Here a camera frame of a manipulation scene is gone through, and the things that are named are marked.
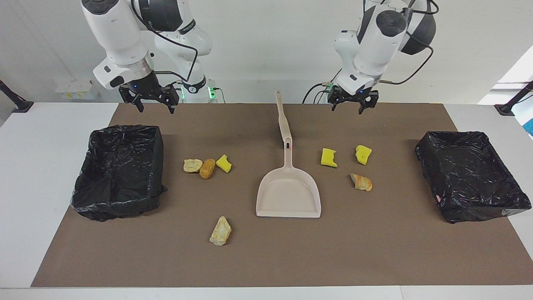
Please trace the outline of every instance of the white table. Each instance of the white table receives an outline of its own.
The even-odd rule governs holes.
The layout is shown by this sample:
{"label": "white table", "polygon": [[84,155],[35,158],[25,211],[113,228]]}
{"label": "white table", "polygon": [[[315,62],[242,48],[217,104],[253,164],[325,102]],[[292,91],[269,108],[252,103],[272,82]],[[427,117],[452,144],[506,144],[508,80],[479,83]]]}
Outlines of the white table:
{"label": "white table", "polygon": [[[0,127],[0,299],[533,299],[533,286],[29,288],[68,208],[88,136],[109,124],[116,107],[35,103]],[[533,196],[533,140],[518,122],[491,106],[446,109],[459,131],[485,132],[523,191]],[[510,220],[533,257],[533,211]]]}

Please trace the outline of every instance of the trash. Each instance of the trash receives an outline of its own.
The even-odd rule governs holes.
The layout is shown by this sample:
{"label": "trash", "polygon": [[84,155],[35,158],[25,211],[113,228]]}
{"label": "trash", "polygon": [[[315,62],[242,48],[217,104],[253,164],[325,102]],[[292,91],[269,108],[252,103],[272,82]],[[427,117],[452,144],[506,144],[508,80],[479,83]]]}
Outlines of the trash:
{"label": "trash", "polygon": [[372,180],[369,178],[356,174],[351,174],[350,178],[352,178],[353,183],[356,185],[355,189],[367,192],[372,191]]}
{"label": "trash", "polygon": [[223,246],[230,237],[230,233],[231,226],[228,223],[228,220],[226,220],[226,217],[222,216],[216,223],[215,229],[209,238],[209,242],[215,244],[216,246]]}
{"label": "trash", "polygon": [[231,163],[228,161],[228,156],[225,154],[216,161],[216,165],[226,173],[229,173],[231,170]]}
{"label": "trash", "polygon": [[359,145],[356,147],[356,157],[357,161],[360,162],[362,165],[366,165],[368,162],[368,157],[372,153],[372,149],[365,147],[363,145]]}
{"label": "trash", "polygon": [[198,173],[202,164],[204,163],[201,160],[184,160],[183,171],[186,173]]}
{"label": "trash", "polygon": [[204,162],[204,164],[200,168],[200,176],[203,179],[209,179],[211,177],[211,174],[213,174],[213,170],[215,169],[216,162],[214,159],[208,159]]}
{"label": "trash", "polygon": [[322,149],[322,159],[320,160],[321,165],[326,165],[328,167],[337,168],[337,164],[333,161],[333,158],[335,158],[335,153],[337,151],[331,150],[328,148]]}

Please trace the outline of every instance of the black stand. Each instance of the black stand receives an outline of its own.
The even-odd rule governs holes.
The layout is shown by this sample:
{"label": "black stand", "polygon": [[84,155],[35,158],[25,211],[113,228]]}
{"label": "black stand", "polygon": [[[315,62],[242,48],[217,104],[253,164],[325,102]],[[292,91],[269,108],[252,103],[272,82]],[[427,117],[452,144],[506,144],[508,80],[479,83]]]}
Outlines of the black stand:
{"label": "black stand", "polygon": [[528,83],[525,88],[523,88],[516,96],[513,97],[507,104],[496,104],[496,110],[500,113],[502,116],[514,116],[513,112],[511,111],[513,109],[513,106],[516,105],[522,98],[524,98],[527,94],[529,94],[533,90],[533,81]]}
{"label": "black stand", "polygon": [[17,95],[10,88],[5,85],[3,81],[0,80],[0,91],[4,92],[6,96],[15,103],[17,108],[15,108],[12,113],[25,113],[30,110],[30,107],[33,105],[32,101],[26,101],[23,97]]}

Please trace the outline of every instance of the green indicator light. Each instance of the green indicator light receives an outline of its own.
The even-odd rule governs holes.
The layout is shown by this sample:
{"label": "green indicator light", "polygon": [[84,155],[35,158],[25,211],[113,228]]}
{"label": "green indicator light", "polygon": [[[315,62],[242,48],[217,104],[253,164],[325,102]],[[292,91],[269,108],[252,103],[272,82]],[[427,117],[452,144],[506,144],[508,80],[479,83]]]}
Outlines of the green indicator light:
{"label": "green indicator light", "polygon": [[208,89],[209,89],[209,97],[211,99],[215,99],[216,98],[215,91],[213,91],[213,89],[211,87],[208,87]]}

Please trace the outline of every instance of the dustpan handle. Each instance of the dustpan handle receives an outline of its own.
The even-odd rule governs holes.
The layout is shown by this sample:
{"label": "dustpan handle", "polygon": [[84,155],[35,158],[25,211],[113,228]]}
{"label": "dustpan handle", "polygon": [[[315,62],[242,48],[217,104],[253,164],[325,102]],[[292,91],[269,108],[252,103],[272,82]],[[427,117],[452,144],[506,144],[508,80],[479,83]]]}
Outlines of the dustpan handle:
{"label": "dustpan handle", "polygon": [[290,134],[289,122],[285,117],[283,111],[283,102],[281,101],[281,93],[276,91],[276,104],[278,105],[278,123],[281,131],[281,138],[285,148],[285,166],[293,166],[293,137]]}

